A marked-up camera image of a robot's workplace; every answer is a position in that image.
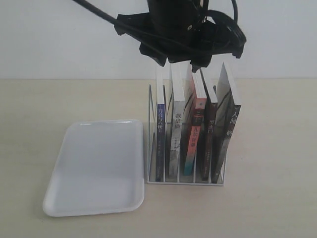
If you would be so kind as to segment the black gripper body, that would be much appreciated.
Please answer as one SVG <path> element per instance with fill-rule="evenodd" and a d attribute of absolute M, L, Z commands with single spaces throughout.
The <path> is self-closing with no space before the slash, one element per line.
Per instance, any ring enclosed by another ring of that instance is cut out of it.
<path fill-rule="evenodd" d="M 149 0 L 149 11 L 119 14 L 115 29 L 141 44 L 140 53 L 159 65 L 189 61 L 208 66 L 212 56 L 231 54 L 239 59 L 247 41 L 238 26 L 238 8 L 233 17 L 210 9 L 207 0 Z"/>

